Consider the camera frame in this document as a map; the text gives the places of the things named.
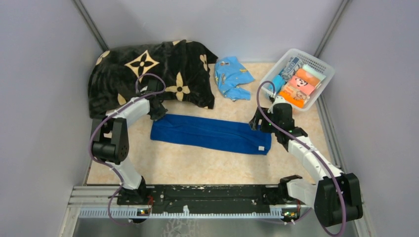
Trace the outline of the bright blue terry towel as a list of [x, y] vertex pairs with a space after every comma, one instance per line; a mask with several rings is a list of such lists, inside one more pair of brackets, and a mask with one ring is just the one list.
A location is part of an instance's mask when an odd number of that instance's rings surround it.
[[272, 79], [272, 83], [273, 84], [269, 84], [268, 89], [272, 93], [277, 94], [281, 90], [281, 88], [286, 84], [286, 81], [282, 78], [281, 75], [276, 75]]

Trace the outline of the dark blue towel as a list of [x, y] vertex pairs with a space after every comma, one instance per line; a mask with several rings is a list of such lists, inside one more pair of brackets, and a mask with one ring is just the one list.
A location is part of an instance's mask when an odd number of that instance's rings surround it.
[[185, 115], [165, 115], [153, 122], [150, 139], [248, 155], [266, 155], [272, 138], [247, 123]]

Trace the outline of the white blue printed towel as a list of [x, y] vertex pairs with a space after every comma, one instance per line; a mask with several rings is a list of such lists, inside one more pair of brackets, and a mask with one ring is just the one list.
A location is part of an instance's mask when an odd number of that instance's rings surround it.
[[285, 81], [289, 81], [296, 74], [296, 72], [303, 67], [303, 65], [304, 63], [301, 58], [293, 56], [287, 62], [286, 66], [280, 73], [280, 76]]

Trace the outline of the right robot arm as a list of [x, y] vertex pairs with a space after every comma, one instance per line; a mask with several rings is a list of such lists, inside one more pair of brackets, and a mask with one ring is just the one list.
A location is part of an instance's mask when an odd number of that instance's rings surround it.
[[280, 201], [302, 201], [315, 211], [324, 227], [363, 217], [358, 177], [354, 173], [344, 173], [321, 154], [307, 132], [295, 125], [290, 104], [258, 107], [249, 125], [252, 130], [275, 134], [277, 142], [301, 162], [314, 180], [311, 184], [302, 178], [283, 178], [278, 190]]

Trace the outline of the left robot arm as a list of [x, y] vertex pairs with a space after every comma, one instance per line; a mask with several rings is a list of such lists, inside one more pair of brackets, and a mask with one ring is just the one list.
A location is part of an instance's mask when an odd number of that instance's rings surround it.
[[88, 153], [94, 162], [109, 167], [120, 179], [115, 194], [119, 205], [145, 204], [149, 199], [145, 179], [128, 158], [128, 128], [143, 116], [149, 115], [156, 121], [167, 113], [158, 98], [166, 89], [165, 82], [155, 74], [149, 73], [148, 76], [148, 84], [143, 88], [135, 82], [136, 96], [92, 121]]

